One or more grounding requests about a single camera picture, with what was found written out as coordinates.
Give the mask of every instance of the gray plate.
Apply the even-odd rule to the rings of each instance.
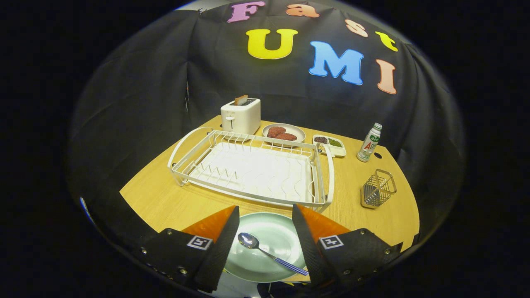
[[[260,248],[299,268],[305,268],[300,241],[292,220],[276,213],[252,213],[240,218],[225,269],[241,279],[257,283],[278,282],[296,275],[258,249],[242,246],[237,234],[246,232],[260,241]]]

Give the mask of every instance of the spoon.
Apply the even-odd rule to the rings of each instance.
[[[257,248],[259,250],[261,250],[264,254],[266,254],[267,256],[269,256],[271,259],[273,259],[274,261],[276,261],[277,263],[285,266],[286,268],[296,272],[296,273],[299,273],[299,274],[302,274],[302,275],[308,275],[309,272],[305,271],[304,269],[301,269],[301,268],[298,268],[296,267],[295,265],[289,263],[289,262],[286,262],[280,258],[277,258],[273,255],[271,255],[270,253],[262,250],[260,248],[260,242],[258,241],[258,238],[252,236],[251,234],[248,234],[248,233],[239,233],[237,235],[237,239],[239,240],[239,243],[241,243],[242,246],[246,247],[246,248],[250,248],[250,249],[254,249],[254,248]]]

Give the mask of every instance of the toaster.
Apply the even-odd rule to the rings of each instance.
[[[253,135],[261,125],[261,100],[248,98],[236,106],[235,100],[221,107],[223,131]]]

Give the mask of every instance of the spoon handle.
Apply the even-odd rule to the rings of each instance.
[[[304,269],[298,268],[295,265],[293,265],[293,264],[291,264],[289,262],[286,262],[286,261],[284,261],[284,260],[282,260],[280,258],[276,258],[276,259],[274,259],[274,261],[276,261],[279,264],[284,265],[288,269],[290,269],[290,270],[292,270],[292,271],[294,271],[294,272],[296,272],[298,274],[302,274],[302,275],[308,275],[309,274],[309,272],[305,271]]]
[[[271,255],[270,253],[262,250],[261,248],[258,248],[259,250],[261,250],[262,252],[264,252],[267,256],[269,256],[271,259],[273,259],[274,261],[276,261],[278,264],[281,264],[281,265],[284,265],[287,269],[290,269],[298,274],[302,274],[302,275],[308,275],[309,272],[305,271],[304,269],[301,269],[301,268],[298,268],[296,267],[295,265],[287,262],[287,261],[284,261],[280,258],[277,258],[273,255]]]

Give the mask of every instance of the plastic bottle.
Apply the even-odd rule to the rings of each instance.
[[[372,127],[372,129],[370,129],[366,135],[365,141],[357,153],[357,159],[362,162],[367,162],[370,159],[370,155],[374,152],[375,146],[377,146],[377,143],[379,143],[381,129],[383,129],[381,124],[374,124],[374,127]]]

